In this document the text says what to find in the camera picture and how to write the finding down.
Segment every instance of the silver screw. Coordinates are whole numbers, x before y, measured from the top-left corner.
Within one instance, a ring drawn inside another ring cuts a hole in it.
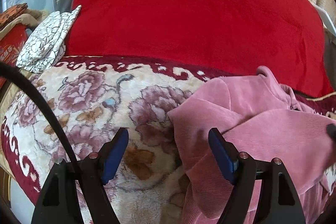
[[[96,159],[98,157],[98,152],[91,152],[90,154],[89,154],[89,158],[90,159]]]
[[[246,152],[240,152],[239,153],[239,156],[242,158],[242,159],[247,159],[249,157],[248,153]]]
[[[63,158],[57,158],[57,159],[55,160],[55,163],[56,163],[56,164],[61,164],[62,161],[63,161]]]
[[[278,165],[282,164],[282,161],[279,158],[274,158],[273,161]]]

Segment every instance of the red blanket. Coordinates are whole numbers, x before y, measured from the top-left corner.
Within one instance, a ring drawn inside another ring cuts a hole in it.
[[[308,0],[74,0],[68,55],[145,56],[254,74],[312,96],[332,91],[321,20]]]

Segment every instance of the pink hoodie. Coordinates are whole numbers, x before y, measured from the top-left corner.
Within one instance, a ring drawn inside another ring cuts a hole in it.
[[[336,144],[326,126],[335,120],[298,102],[267,67],[259,67],[255,76],[210,80],[168,115],[191,181],[182,224],[216,224],[231,194],[232,185],[221,175],[208,144],[213,127],[227,131],[225,140],[256,160],[278,157],[284,162],[307,224],[322,213],[330,190],[324,170],[336,161]],[[253,222],[260,182],[255,183],[245,223]]]

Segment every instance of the white floor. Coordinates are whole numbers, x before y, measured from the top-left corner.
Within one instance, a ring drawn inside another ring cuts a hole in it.
[[[35,206],[13,179],[10,181],[10,204],[21,224],[31,224]]]

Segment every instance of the red box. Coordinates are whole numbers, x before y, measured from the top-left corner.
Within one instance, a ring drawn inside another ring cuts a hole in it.
[[[0,40],[0,61],[14,67],[27,39],[26,26],[16,24],[14,28]],[[0,77],[0,88],[5,81],[6,79]]]

